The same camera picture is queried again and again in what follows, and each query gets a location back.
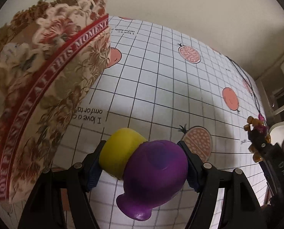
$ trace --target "floral pattern box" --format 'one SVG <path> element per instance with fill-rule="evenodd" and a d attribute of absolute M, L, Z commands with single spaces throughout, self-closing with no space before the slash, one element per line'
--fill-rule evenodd
<path fill-rule="evenodd" d="M 106 0 L 40 0 L 0 29 L 0 201 L 26 198 L 110 62 Z"/>

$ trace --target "yellow rubber ball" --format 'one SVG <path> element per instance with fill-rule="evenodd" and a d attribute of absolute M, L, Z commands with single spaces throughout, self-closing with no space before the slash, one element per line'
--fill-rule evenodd
<path fill-rule="evenodd" d="M 140 144 L 147 140 L 130 128 L 121 128 L 107 140 L 100 153 L 101 168 L 119 180 L 123 179 L 125 166 Z"/>

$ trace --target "screw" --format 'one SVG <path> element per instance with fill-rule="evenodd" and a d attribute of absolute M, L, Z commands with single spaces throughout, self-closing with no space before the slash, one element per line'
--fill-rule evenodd
<path fill-rule="evenodd" d="M 241 169 L 236 169 L 236 173 L 240 175 L 243 174 L 243 171 Z"/>
<path fill-rule="evenodd" d="M 43 174 L 46 174 L 46 173 L 48 173 L 49 171 L 50 171 L 49 168 L 44 168 L 44 169 L 42 170 L 42 173 L 43 173 Z"/>
<path fill-rule="evenodd" d="M 203 166 L 204 166 L 206 169 L 211 169 L 211 168 L 212 168 L 212 164 L 210 164 L 210 163 L 204 163 Z"/>
<path fill-rule="evenodd" d="M 76 169 L 80 169 L 83 165 L 82 165 L 82 163 L 75 163 L 73 166 Z"/>

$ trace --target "red dragon fruit print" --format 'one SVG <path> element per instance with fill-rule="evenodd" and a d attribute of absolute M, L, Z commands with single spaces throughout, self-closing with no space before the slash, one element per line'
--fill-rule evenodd
<path fill-rule="evenodd" d="M 191 62 L 192 64 L 197 64 L 201 61 L 199 52 L 191 46 L 180 44 L 178 51 L 184 59 Z"/>
<path fill-rule="evenodd" d="M 192 153 L 197 154 L 203 162 L 207 162 L 213 148 L 211 134 L 207 129 L 195 126 L 187 130 L 180 126 L 179 131 L 184 133 L 182 140 Z"/>

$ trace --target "yellow toy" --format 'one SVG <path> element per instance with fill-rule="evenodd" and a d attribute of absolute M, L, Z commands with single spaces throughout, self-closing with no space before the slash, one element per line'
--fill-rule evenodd
<path fill-rule="evenodd" d="M 247 125 L 244 125 L 244 130 L 245 131 L 251 131 L 250 125 L 252 124 L 252 126 L 254 128 L 259 128 L 261 129 L 261 131 L 264 128 L 264 122 L 259 120 L 259 119 L 255 119 L 252 116 L 249 116 L 247 118 Z M 270 135 L 267 133 L 265 136 L 265 140 L 267 143 L 271 142 L 271 137 Z M 260 153 L 258 152 L 258 150 L 255 148 L 255 146 L 253 144 L 251 144 L 248 148 L 248 150 L 253 153 L 252 159 L 255 163 L 261 162 L 263 161 L 263 158 L 261 157 Z"/>
<path fill-rule="evenodd" d="M 130 128 L 121 128 L 107 140 L 100 153 L 101 168 L 119 180 L 123 179 L 123 172 L 128 159 L 140 144 L 147 140 Z"/>

